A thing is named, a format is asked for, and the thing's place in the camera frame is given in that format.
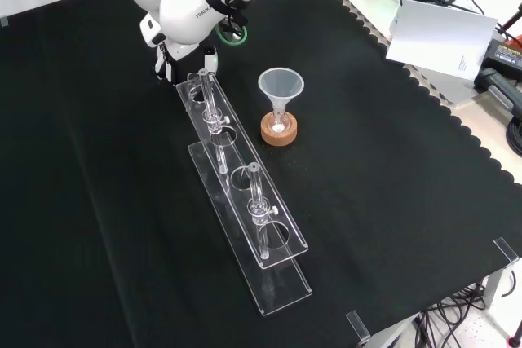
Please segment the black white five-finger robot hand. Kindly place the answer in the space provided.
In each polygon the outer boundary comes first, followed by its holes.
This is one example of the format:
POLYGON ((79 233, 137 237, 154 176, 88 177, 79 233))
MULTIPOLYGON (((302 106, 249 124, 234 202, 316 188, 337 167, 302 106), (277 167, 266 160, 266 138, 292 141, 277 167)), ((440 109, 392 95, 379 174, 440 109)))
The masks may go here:
POLYGON ((190 73, 200 69, 216 73, 219 66, 218 50, 215 46, 178 45, 164 41, 157 47, 154 72, 158 79, 177 85, 188 79, 190 73))

